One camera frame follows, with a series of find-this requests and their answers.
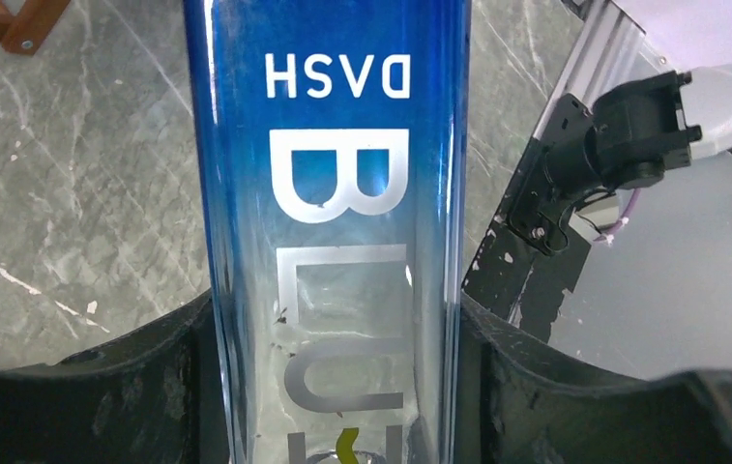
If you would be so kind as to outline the aluminium table edge rail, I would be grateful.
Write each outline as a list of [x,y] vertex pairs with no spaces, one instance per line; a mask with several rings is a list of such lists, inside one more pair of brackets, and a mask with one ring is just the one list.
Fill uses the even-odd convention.
[[567,211],[565,229],[552,235],[558,251],[545,255],[529,231],[519,232],[524,208],[514,202],[548,143],[581,127],[606,84],[633,66],[644,40],[612,1],[590,1],[583,11],[582,31],[463,280],[463,307],[483,308],[542,343],[603,229]]

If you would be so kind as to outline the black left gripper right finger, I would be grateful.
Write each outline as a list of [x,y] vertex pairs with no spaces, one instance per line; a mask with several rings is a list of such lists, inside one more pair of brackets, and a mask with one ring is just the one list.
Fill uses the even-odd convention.
[[732,463],[732,370],[644,381],[462,301],[458,463]]

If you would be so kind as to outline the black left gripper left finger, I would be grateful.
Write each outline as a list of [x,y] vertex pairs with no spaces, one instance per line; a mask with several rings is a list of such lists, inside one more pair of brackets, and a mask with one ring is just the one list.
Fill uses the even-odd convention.
[[212,301],[57,364],[0,371],[0,463],[226,463]]

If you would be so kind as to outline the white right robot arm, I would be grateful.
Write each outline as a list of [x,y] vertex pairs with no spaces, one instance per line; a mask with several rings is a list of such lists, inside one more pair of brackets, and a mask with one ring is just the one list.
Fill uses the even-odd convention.
[[565,94],[525,152],[504,218],[552,256],[570,216],[597,193],[646,189],[672,169],[732,154],[732,64],[622,83],[585,105]]

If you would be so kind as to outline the brown wooden wine rack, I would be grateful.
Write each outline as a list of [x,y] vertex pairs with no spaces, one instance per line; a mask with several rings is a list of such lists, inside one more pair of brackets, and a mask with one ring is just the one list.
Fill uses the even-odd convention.
[[0,0],[0,46],[11,54],[35,55],[70,3],[26,0],[14,13]]

